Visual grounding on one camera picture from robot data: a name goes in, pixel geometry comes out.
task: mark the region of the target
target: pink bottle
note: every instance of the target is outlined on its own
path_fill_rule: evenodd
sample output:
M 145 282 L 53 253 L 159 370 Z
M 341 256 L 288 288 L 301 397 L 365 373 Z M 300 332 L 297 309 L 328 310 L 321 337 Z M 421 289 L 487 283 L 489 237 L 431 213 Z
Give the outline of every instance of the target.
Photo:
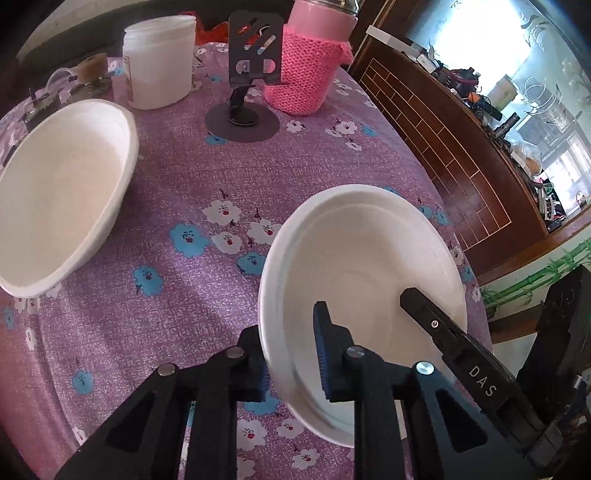
M 265 100 L 291 115 L 321 106 L 341 64 L 351 64 L 349 36 L 357 24 L 357 0 L 295 0 L 283 29 L 281 80 L 265 87 Z
M 357 0 L 295 0 L 287 26 L 306 37 L 349 41 L 358 13 Z

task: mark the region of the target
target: bowl rim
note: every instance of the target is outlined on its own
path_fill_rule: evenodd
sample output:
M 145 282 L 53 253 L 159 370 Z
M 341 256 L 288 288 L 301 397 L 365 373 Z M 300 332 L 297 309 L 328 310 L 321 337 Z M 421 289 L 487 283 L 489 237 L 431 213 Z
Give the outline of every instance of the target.
M 6 278 L 0 272 L 0 287 L 2 287 L 8 294 L 14 297 L 26 299 L 38 297 L 64 280 L 73 270 L 75 270 L 76 265 L 93 246 L 96 237 L 111 220 L 111 214 L 113 214 L 113 212 L 120 207 L 123 196 L 127 190 L 129 182 L 131 181 L 135 170 L 135 165 L 137 163 L 139 150 L 139 139 L 133 114 L 117 103 L 103 99 L 88 99 L 72 103 L 59 109 L 57 112 L 43 120 L 43 122 L 39 123 L 39 125 L 37 125 L 32 132 L 25 136 L 23 141 L 14 151 L 10 161 L 8 162 L 8 165 L 4 168 L 2 176 L 0 176 L 0 189 L 2 188 L 2 182 L 7 181 L 7 174 L 11 171 L 11 167 L 14 165 L 15 160 L 18 161 L 19 150 L 23 148 L 23 145 L 26 145 L 27 142 L 31 141 L 35 134 L 43 132 L 44 127 L 46 128 L 49 123 L 55 121 L 56 118 L 60 116 L 68 115 L 83 108 L 93 108 L 94 105 L 105 105 L 117 110 L 123 116 L 124 122 L 122 124 L 126 125 L 129 130 L 129 148 L 117 184 L 115 185 L 111 196 L 105 203 L 105 206 L 103 207 L 103 210 L 97 218 L 95 224 L 88 231 L 84 240 L 82 240 L 82 242 L 62 263 L 62 265 L 54 270 L 51 274 L 27 286 L 17 286 L 6 280 Z
M 296 254 L 297 245 L 301 242 L 306 230 L 308 230 L 316 219 L 314 217 L 314 211 L 338 196 L 349 195 L 351 193 L 370 193 L 383 196 L 384 198 L 387 196 L 390 201 L 393 201 L 393 197 L 396 197 L 397 200 L 394 200 L 395 202 L 408 203 L 405 199 L 394 193 L 388 192 L 380 187 L 364 184 L 340 185 L 308 198 L 295 210 L 277 232 L 277 236 L 273 240 L 269 253 L 267 254 L 258 294 L 259 337 L 269 373 L 281 400 L 287 405 L 297 420 L 314 434 L 331 443 L 349 448 L 354 447 L 355 440 L 353 434 L 349 434 L 337 426 L 339 419 L 332 418 L 331 421 L 333 424 L 329 423 L 329 415 L 318 410 L 317 408 L 319 406 L 317 406 L 314 399 L 310 398 L 307 393 L 303 393 L 306 391 L 305 388 L 302 388 L 304 382 L 294 370 L 293 362 L 286 358 L 279 358 L 276 354 L 280 348 L 278 345 L 287 346 L 283 322 L 278 322 L 277 318 L 282 319 L 283 317 L 283 296 L 279 290 L 281 286 L 285 285 L 289 268 L 284 269 L 282 272 L 280 266 L 285 263 L 291 264 Z M 433 227 L 424 215 L 420 214 L 418 210 L 417 213 L 418 221 L 428 223 L 437 232 L 435 227 Z M 311 221 L 307 225 L 303 225 L 306 220 Z M 445 245 L 439 233 L 437 233 L 437 237 Z M 449 262 L 450 266 L 454 265 L 457 273 L 457 268 L 455 268 L 451 254 L 449 255 Z M 462 315 L 463 317 L 459 320 L 462 323 L 465 321 L 467 326 L 467 305 L 465 301 Z M 289 378 L 285 377 L 286 371 L 291 371 Z

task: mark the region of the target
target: wooden shelf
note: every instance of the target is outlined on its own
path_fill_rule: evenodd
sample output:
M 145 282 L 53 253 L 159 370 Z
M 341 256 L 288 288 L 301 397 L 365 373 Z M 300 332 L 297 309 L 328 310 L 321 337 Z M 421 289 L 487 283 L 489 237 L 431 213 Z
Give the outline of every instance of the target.
M 511 159 L 448 88 L 374 39 L 351 74 L 425 168 L 477 276 L 548 237 Z

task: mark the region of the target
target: white plastic jar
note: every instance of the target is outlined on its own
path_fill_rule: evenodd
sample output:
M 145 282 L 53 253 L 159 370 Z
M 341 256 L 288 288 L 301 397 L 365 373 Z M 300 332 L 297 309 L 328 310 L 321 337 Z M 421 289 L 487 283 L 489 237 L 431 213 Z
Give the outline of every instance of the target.
M 131 107 L 161 108 L 191 91 L 195 26 L 195 17 L 175 15 L 125 29 L 123 62 Z

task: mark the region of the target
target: purple tablecloth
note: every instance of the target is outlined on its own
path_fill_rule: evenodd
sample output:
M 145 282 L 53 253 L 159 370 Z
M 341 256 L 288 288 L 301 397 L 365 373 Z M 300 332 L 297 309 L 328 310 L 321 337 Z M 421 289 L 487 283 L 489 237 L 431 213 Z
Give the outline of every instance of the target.
M 229 97 L 226 52 L 225 44 L 196 48 L 196 91 L 134 111 L 139 160 L 99 252 L 37 299 L 0 294 L 0 421 L 42 480 L 159 364 L 202 363 L 256 324 L 274 232 L 329 187 L 376 185 L 420 208 L 456 258 L 469 332 L 490 347 L 480 292 L 441 198 L 359 85 L 339 70 L 317 114 L 275 111 L 281 130 L 270 140 L 227 142 L 203 121 Z M 111 63 L 115 100 L 126 105 L 121 64 Z M 260 87 L 247 101 L 263 102 Z M 25 134 L 23 109 L 0 121 L 0 162 Z M 260 406 L 239 405 L 239 478 L 351 478 L 351 451 L 303 429 L 276 397 L 272 389 Z

